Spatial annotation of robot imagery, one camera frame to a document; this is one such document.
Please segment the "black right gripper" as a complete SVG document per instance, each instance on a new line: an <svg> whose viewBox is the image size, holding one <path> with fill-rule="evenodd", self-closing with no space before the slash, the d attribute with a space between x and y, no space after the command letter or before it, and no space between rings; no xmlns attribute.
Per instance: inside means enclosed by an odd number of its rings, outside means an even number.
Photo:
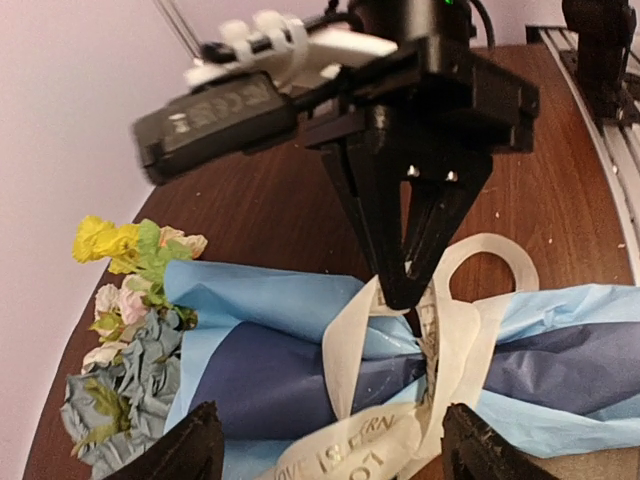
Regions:
<svg viewBox="0 0 640 480"><path fill-rule="evenodd" d="M432 129L468 148L530 153L539 115L532 83L476 54L472 14L491 19L479 1L351 1L348 13L396 51L346 68L334 94L354 107L382 105L404 132ZM493 171L486 152L412 159L406 233L401 238L400 176L364 142L342 139L321 159L369 265L394 310L417 305L450 240Z"/></svg>

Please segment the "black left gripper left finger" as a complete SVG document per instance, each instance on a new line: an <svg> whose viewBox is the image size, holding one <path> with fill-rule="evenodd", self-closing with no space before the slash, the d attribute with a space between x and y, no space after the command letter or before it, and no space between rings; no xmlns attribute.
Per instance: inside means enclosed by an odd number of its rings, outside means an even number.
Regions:
<svg viewBox="0 0 640 480"><path fill-rule="evenodd" d="M224 435L214 402L193 409L149 450L109 480L220 480Z"/></svg>

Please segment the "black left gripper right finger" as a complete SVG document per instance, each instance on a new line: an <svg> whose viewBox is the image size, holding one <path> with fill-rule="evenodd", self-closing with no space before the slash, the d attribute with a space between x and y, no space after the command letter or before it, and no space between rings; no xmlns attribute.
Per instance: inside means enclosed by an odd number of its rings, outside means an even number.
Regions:
<svg viewBox="0 0 640 480"><path fill-rule="evenodd" d="M451 404L442 425L442 463L447 480L556 479L515 449L466 404Z"/></svg>

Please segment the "cream printed ribbon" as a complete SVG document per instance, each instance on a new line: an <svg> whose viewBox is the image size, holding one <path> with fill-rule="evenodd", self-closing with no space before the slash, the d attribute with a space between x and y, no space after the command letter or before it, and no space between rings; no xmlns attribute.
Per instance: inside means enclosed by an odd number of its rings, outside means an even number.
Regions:
<svg viewBox="0 0 640 480"><path fill-rule="evenodd" d="M420 335L409 354L366 359L371 321L399 320L370 280L328 324L322 366L336 420L289 446L264 479L408 479L441 452L442 421L453 403L476 405L510 299L463 302L453 274L479 253L501 258L515 289L536 291L539 276L516 242L492 233L448 247L415 307Z"/></svg>

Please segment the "blue wrapping paper sheet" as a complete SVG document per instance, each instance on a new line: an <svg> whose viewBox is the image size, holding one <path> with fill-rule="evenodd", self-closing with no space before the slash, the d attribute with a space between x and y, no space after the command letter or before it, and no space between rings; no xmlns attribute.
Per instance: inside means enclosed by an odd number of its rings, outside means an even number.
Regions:
<svg viewBox="0 0 640 480"><path fill-rule="evenodd" d="M440 453L452 403L542 458L639 443L639 291L540 290L422 300L416 337L376 281L172 262L169 301L193 309L167 423L214 402L226 479L407 479Z"/></svg>

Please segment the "pink fake flower stem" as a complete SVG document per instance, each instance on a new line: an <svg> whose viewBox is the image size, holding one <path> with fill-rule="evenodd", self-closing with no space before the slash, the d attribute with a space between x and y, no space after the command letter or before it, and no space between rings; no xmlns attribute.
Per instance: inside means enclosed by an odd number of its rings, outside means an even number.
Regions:
<svg viewBox="0 0 640 480"><path fill-rule="evenodd" d="M169 302L162 283L131 274L123 279L120 287L107 284L97 291L94 321L89 329L99 335L100 343L130 343L152 311L162 317L173 311L178 315L179 328L183 330L193 329L198 323L194 310Z"/></svg>

